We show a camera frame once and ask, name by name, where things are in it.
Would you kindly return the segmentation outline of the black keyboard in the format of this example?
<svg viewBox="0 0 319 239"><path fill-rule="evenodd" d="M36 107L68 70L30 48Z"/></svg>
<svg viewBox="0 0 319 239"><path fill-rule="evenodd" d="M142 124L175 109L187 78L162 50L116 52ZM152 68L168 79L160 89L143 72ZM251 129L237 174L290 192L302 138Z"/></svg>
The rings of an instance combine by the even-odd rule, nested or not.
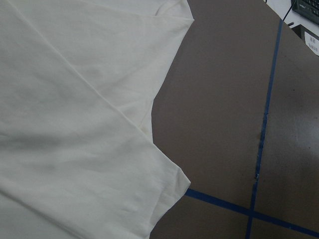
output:
<svg viewBox="0 0 319 239"><path fill-rule="evenodd" d="M315 24L319 24L319 0L291 0L292 10Z"/></svg>

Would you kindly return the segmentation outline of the cream long-sleeve printed shirt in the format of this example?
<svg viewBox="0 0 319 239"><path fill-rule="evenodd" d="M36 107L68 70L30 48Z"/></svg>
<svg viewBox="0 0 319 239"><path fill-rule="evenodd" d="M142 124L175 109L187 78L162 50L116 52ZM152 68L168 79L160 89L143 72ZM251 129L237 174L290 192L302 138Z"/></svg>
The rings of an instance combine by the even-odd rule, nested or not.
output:
<svg viewBox="0 0 319 239"><path fill-rule="evenodd" d="M189 179L152 107L185 0L0 3L0 236L147 239Z"/></svg>

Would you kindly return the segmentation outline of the black box white label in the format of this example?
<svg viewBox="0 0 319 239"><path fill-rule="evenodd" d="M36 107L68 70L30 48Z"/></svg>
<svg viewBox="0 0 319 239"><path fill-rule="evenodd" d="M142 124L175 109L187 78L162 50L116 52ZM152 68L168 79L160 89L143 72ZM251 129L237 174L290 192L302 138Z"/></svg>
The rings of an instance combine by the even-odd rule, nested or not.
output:
<svg viewBox="0 0 319 239"><path fill-rule="evenodd" d="M315 54L319 55L319 37L301 24L292 27L292 31L305 43Z"/></svg>

